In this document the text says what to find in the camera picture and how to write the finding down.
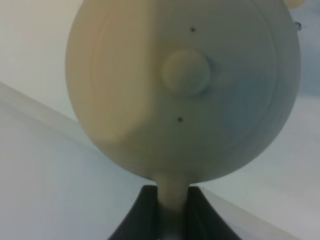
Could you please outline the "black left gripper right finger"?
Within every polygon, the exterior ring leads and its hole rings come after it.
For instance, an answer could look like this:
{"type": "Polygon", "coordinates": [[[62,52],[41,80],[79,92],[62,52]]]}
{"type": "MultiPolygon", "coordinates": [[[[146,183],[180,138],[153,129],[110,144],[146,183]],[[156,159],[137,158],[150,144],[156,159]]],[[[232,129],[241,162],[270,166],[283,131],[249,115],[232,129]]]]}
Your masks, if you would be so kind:
{"type": "Polygon", "coordinates": [[[185,238],[187,240],[241,240],[215,211],[199,187],[188,188],[185,238]]]}

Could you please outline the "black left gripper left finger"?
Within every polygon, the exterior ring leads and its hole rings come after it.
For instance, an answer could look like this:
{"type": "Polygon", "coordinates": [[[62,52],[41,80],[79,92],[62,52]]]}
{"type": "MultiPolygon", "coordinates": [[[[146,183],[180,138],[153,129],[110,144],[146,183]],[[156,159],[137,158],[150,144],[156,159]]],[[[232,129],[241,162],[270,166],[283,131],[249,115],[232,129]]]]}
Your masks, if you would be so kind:
{"type": "Polygon", "coordinates": [[[157,240],[159,230],[158,188],[145,185],[132,208],[109,240],[157,240]]]}

